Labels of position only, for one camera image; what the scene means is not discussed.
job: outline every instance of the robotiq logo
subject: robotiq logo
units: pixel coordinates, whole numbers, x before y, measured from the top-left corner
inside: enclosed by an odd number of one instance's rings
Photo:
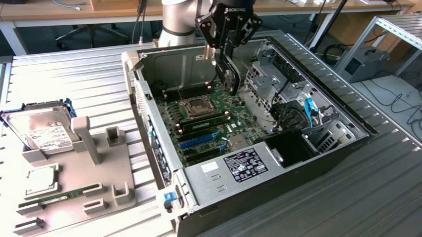
[[[229,12],[240,12],[240,11],[246,11],[246,8],[226,8],[225,14]]]

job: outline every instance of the blue pcie slot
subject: blue pcie slot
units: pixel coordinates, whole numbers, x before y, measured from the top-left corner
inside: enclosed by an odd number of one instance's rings
[[[194,140],[194,141],[182,143],[182,144],[179,145],[179,148],[181,148],[181,149],[189,148],[189,147],[193,147],[193,146],[195,146],[195,145],[199,145],[199,144],[202,144],[202,143],[205,143],[205,142],[211,142],[211,141],[214,141],[215,139],[217,139],[217,133],[214,133],[214,134],[211,134],[211,135],[207,135],[207,136],[205,136],[205,137],[202,137],[202,138],[199,138],[199,139],[197,139],[197,140]]]

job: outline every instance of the warning label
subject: warning label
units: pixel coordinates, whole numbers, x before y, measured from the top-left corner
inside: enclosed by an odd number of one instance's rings
[[[225,162],[240,183],[269,171],[254,148],[226,157]]]
[[[30,131],[30,136],[42,151],[73,146],[73,140],[69,137],[63,126],[33,130]]]

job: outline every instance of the green circuit board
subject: green circuit board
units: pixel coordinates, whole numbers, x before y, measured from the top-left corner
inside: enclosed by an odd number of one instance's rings
[[[194,111],[187,109],[187,104],[191,105],[194,103],[198,103],[198,101],[202,104],[206,101],[207,105],[201,106],[201,110]],[[157,100],[158,109],[162,114],[173,144],[185,166],[194,165],[229,152],[236,151],[236,147],[232,146],[229,143],[230,138],[236,135],[240,134],[238,137],[244,136],[249,145],[253,144],[253,141],[257,138],[266,135],[266,131],[257,123],[257,118],[254,118],[254,115],[241,102],[242,98],[238,95],[232,96],[226,91],[223,91],[221,89],[219,83],[215,83],[215,86],[211,89],[211,93],[207,95],[187,98],[183,99],[183,101],[179,99],[178,101],[165,102],[163,97]],[[191,121],[194,119],[203,118],[210,115],[217,115],[225,112],[229,112],[229,115],[226,115],[225,117],[227,122],[225,122],[223,124],[207,127],[206,129],[195,128],[194,126],[191,127],[198,130],[198,133],[214,134],[215,139],[213,141],[203,142],[198,145],[182,149],[179,147],[181,143],[195,141],[198,137],[179,142],[178,139],[183,135],[181,134],[178,123],[181,121]],[[205,156],[202,156],[202,154],[206,155],[209,153],[213,153],[213,155],[203,158]]]

